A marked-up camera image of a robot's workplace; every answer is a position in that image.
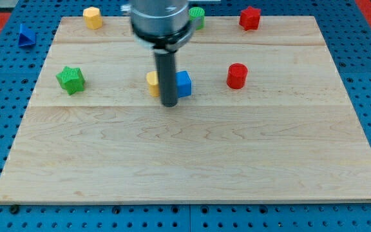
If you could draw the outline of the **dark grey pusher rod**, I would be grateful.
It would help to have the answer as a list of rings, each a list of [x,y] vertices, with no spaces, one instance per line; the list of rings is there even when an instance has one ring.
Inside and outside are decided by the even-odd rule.
[[[178,102],[175,53],[154,50],[154,57],[161,103],[165,107],[174,107]]]

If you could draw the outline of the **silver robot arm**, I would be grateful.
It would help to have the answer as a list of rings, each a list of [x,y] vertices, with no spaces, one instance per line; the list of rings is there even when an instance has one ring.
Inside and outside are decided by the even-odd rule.
[[[188,0],[129,0],[128,7],[136,40],[154,53],[160,101],[174,107],[178,102],[175,54],[204,20],[190,18]]]

